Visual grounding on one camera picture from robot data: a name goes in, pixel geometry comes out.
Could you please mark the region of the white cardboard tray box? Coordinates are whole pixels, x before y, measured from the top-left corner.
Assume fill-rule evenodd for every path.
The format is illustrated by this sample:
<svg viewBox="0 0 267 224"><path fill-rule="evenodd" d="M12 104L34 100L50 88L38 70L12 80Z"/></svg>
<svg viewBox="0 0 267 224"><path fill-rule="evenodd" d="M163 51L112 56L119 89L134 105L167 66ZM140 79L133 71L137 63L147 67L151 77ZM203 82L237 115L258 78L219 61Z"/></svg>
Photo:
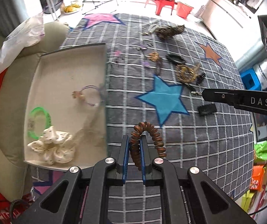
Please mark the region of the white cardboard tray box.
<svg viewBox="0 0 267 224"><path fill-rule="evenodd" d="M105 43L74 46L42 55L28 94L24 123L24 161L41 168L64 171L82 169L107 157L106 142ZM47 165L27 145L28 119L36 107L43 107L58 131L71 133L76 141L75 156L64 164Z"/></svg>

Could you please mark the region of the green plastic bangle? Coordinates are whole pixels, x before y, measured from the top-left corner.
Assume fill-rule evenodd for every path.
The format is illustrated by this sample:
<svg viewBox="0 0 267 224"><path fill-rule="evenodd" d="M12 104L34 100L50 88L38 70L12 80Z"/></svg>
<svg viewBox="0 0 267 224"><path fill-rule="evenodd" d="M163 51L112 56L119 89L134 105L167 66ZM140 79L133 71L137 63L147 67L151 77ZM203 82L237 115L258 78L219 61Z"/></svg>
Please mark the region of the green plastic bangle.
<svg viewBox="0 0 267 224"><path fill-rule="evenodd" d="M34 108L28 119L28 136L38 140L43 135L43 131L52 125L50 114L43 107Z"/></svg>

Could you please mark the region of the dark brown snap hairclip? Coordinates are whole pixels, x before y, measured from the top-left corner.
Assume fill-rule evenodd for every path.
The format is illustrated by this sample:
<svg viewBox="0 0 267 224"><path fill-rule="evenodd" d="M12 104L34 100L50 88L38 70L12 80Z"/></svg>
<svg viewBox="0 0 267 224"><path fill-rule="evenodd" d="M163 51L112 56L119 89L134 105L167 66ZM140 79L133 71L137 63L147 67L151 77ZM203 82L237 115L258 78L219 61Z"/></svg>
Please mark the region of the dark brown snap hairclip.
<svg viewBox="0 0 267 224"><path fill-rule="evenodd" d="M156 60L156 68L155 68L155 74L159 76L161 74L161 67L162 67L162 58L159 57Z"/></svg>

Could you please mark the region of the black script letter clip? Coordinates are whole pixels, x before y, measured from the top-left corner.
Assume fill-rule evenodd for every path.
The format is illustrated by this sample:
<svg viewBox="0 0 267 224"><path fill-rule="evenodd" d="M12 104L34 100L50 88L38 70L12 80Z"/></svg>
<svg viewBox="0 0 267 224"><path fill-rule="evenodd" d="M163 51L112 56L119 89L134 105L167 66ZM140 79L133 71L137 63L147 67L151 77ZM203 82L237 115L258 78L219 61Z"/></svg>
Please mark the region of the black script letter clip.
<svg viewBox="0 0 267 224"><path fill-rule="evenodd" d="M148 51L148 47L143 43L136 46L136 49L141 52L145 60L151 60L152 52Z"/></svg>

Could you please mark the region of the red plastic bucket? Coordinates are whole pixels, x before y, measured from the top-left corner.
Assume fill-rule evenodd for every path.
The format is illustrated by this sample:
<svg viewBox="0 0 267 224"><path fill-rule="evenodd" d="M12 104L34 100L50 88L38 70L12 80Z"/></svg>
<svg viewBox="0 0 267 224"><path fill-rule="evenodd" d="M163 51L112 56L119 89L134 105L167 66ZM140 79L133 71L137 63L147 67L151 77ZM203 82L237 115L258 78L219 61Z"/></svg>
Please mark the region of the red plastic bucket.
<svg viewBox="0 0 267 224"><path fill-rule="evenodd" d="M178 2L176 7L177 15L183 19L187 19L188 15L194 8L185 3Z"/></svg>

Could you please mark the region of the leopard print scrunchie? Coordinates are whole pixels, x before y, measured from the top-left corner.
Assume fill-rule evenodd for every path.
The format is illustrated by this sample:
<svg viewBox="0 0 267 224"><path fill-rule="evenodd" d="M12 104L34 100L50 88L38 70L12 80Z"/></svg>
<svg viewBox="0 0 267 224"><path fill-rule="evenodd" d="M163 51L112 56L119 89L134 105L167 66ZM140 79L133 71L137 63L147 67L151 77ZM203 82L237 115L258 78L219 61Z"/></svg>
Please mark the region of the leopard print scrunchie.
<svg viewBox="0 0 267 224"><path fill-rule="evenodd" d="M175 35L183 33L185 30L184 25L176 25L176 26L164 26L164 27L157 27L154 32L156 36L161 40L166 40L169 38L174 37Z"/></svg>

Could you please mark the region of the white polka dot scrunchie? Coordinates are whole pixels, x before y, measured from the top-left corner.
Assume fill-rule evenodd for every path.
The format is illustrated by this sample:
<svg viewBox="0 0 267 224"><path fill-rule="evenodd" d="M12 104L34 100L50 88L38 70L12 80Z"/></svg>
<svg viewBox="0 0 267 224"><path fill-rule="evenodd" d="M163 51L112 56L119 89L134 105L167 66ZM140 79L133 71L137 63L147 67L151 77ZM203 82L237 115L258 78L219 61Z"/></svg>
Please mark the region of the white polka dot scrunchie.
<svg viewBox="0 0 267 224"><path fill-rule="evenodd" d="M71 133L58 131L54 126L50 126L27 147L38 156L39 161L47 165L54 165L55 163L64 164L72 161L75 156L76 145Z"/></svg>

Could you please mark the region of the white plastic bag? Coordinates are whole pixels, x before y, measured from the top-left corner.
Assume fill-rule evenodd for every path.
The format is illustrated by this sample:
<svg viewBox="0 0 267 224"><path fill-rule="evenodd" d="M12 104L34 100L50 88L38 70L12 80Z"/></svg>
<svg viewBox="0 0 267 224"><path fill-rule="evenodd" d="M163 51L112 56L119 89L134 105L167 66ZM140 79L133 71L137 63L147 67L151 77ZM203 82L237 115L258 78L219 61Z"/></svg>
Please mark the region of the white plastic bag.
<svg viewBox="0 0 267 224"><path fill-rule="evenodd" d="M44 36L43 12L30 17L15 28L0 49L0 74L13 63L24 48L36 45Z"/></svg>

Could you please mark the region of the blue plastic stool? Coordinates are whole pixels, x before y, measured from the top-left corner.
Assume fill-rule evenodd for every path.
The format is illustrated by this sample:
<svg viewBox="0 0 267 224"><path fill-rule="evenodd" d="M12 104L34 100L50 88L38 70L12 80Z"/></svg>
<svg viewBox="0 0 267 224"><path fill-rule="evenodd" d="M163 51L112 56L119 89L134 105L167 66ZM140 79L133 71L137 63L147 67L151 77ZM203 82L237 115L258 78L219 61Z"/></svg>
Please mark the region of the blue plastic stool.
<svg viewBox="0 0 267 224"><path fill-rule="evenodd" d="M261 91L262 86L253 68L250 68L240 74L243 85L246 90Z"/></svg>

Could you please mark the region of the grey checked star tablecloth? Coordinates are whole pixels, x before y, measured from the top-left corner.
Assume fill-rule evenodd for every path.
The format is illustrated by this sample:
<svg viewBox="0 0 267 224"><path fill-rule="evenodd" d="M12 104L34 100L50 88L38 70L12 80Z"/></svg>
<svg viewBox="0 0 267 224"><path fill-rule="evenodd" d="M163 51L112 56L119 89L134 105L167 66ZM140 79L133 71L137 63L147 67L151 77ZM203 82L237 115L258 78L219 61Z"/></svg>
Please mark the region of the grey checked star tablecloth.
<svg viewBox="0 0 267 224"><path fill-rule="evenodd" d="M192 95L185 84L197 91L205 88L242 89L243 84L227 48L196 30L165 41L152 32L168 26L161 19L119 13L106 21L104 14L85 16L72 28L62 44L66 49L105 43L108 51L106 113L108 150L117 149L123 135L139 122L148 121L159 131L167 159L177 167L197 166L232 199L249 190L253 166L254 139L249 113L226 104L216 104L217 112L200 116L205 104ZM137 45L162 58L161 74L156 62L145 60ZM109 60L123 55L118 67ZM197 75L206 77L196 84Z"/></svg>

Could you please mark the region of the black rectangular hair clip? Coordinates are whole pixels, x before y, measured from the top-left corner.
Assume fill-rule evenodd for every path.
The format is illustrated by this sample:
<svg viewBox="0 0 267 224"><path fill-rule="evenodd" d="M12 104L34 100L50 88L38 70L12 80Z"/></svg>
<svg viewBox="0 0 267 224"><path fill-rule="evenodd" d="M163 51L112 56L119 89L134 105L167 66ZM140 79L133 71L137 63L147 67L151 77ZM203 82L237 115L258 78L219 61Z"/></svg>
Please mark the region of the black rectangular hair clip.
<svg viewBox="0 0 267 224"><path fill-rule="evenodd" d="M200 116L207 116L217 112L217 107L215 104L206 104L198 106L197 110Z"/></svg>

